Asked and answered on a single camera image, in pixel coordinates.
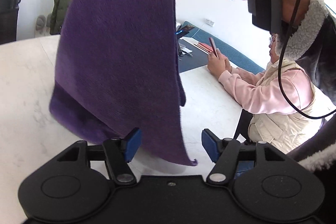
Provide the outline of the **operator fleece-cuffed forearm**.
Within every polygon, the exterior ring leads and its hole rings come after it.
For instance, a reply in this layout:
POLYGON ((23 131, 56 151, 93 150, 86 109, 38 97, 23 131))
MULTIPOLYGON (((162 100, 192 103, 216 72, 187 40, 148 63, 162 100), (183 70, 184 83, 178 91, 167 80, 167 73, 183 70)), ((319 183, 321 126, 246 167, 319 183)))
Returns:
POLYGON ((335 103, 335 18, 323 0, 302 0, 299 26, 293 27, 284 57, 297 63, 306 75, 298 73, 294 80, 301 98, 295 98, 294 88, 288 84, 284 91, 298 108, 305 108, 312 99, 310 82, 335 103))

